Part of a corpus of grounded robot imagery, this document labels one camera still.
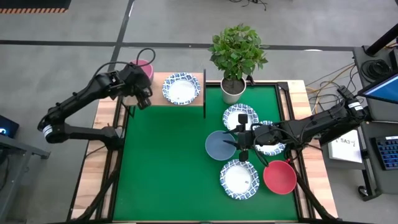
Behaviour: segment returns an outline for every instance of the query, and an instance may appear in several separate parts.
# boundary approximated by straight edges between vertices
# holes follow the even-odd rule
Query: wooden board
[[[263,80],[257,82],[287,82],[289,84],[290,98],[292,100],[295,119],[302,119],[312,115],[303,80]],[[286,99],[283,96],[284,94],[281,96],[282,106],[285,111],[285,117],[288,118],[289,114],[287,113]],[[112,101],[109,98],[100,100],[94,128],[102,128],[103,126],[106,126],[107,123],[111,124],[113,122],[115,107],[116,100]],[[311,144],[318,147],[320,146],[318,141],[312,141]],[[91,141],[88,145],[87,151],[91,152],[100,146],[102,146],[102,143],[98,141]],[[326,172],[326,167],[323,162],[322,152],[318,149],[307,147],[303,151],[303,158],[311,191],[315,194],[317,199],[326,208],[326,210],[334,217],[337,217],[335,202],[331,193],[330,183],[328,174]],[[72,218],[77,218],[79,215],[81,215],[98,193],[101,185],[105,159],[105,149],[96,152],[86,159],[83,165],[83,172],[78,187],[78,193],[76,195],[75,205],[73,207]],[[109,201],[109,192],[110,190],[105,198],[106,202]],[[307,217],[306,214],[308,215],[308,211],[306,210],[306,199],[302,191],[300,191],[300,199],[302,202],[304,217]],[[106,216],[107,211],[108,204],[105,203],[103,217]]]
[[[170,106],[174,105],[166,100],[163,96],[162,87],[163,83],[167,77],[171,76],[174,72],[155,72],[154,73],[154,81],[150,86],[152,88],[153,95],[149,98],[150,102],[154,106]],[[204,84],[204,75],[203,73],[191,72],[193,76],[195,76],[200,86]],[[124,99],[124,104],[128,106],[137,105],[137,99],[135,96],[128,96]],[[189,106],[203,106],[203,91],[200,91],[199,96],[197,96]]]

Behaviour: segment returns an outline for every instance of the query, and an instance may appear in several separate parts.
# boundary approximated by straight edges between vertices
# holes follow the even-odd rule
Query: green tablecloth
[[[273,86],[248,86],[238,103],[253,107],[260,121],[280,121]],[[234,200],[220,185],[220,170],[227,161],[213,160],[205,140],[213,131],[226,130],[222,114],[228,106],[219,87],[208,87],[206,119],[202,107],[136,110],[128,120],[114,220],[297,220],[293,193],[277,195],[264,185],[264,166],[253,152],[249,161],[261,181],[257,193]],[[282,154],[269,157],[282,159]]]

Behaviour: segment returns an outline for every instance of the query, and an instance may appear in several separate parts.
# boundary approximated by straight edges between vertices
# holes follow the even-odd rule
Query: blue bowl
[[[231,158],[236,148],[223,140],[235,141],[231,134],[224,134],[224,131],[215,131],[206,138],[206,152],[209,156],[217,161],[225,161]]]

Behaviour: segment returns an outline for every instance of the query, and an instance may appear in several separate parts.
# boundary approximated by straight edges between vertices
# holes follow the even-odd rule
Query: white plate
[[[162,87],[163,96],[175,105],[187,105],[200,93],[200,84],[191,73],[174,73],[166,78]]]
[[[220,184],[231,198],[245,200],[257,192],[260,180],[250,162],[239,162],[239,159],[233,159],[222,168]]]
[[[223,114],[223,123],[228,128],[228,130],[232,130],[239,125],[238,115],[239,114],[247,114],[248,115],[248,123],[246,124],[246,130],[250,130],[250,125],[253,123],[259,122],[259,117],[257,113],[248,105],[244,105],[242,103],[238,103],[230,106]]]
[[[263,125],[272,125],[272,121],[261,121],[260,122]],[[260,152],[262,152],[266,156],[275,156],[281,153],[283,150],[285,150],[286,144],[278,143],[273,146],[259,146],[256,145],[256,149]]]

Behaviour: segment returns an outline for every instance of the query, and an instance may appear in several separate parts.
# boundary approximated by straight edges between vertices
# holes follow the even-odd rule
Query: concrete floor
[[[124,41],[210,43],[211,36],[225,26],[243,22],[257,30],[264,44],[360,46],[371,44],[398,21],[394,0],[266,2],[264,12],[262,5],[241,7],[245,1],[135,0]],[[0,40],[115,42],[127,3],[73,0],[65,14],[0,14]],[[138,50],[122,48],[118,60],[131,60]],[[52,152],[49,160],[34,159],[30,163],[11,217],[26,218],[28,223],[62,222],[67,217],[87,142],[47,144],[36,130],[37,122],[55,102],[82,89],[95,69],[110,60],[114,48],[0,45],[0,52],[0,114],[21,125],[18,140]],[[205,68],[209,79],[222,77],[205,49],[163,48],[156,52],[155,71],[196,72]],[[267,59],[269,63],[255,72],[255,79],[301,79],[310,83],[353,62],[351,52],[269,50]],[[358,77],[353,80],[359,89]],[[321,81],[310,87],[318,88]],[[336,82],[346,85],[348,81],[343,75]],[[324,93],[335,93],[335,89]],[[90,104],[68,122],[91,126],[96,105]],[[328,175],[341,218],[396,223],[398,196],[383,195],[362,202],[356,193],[356,187],[363,184],[359,171],[328,169]]]

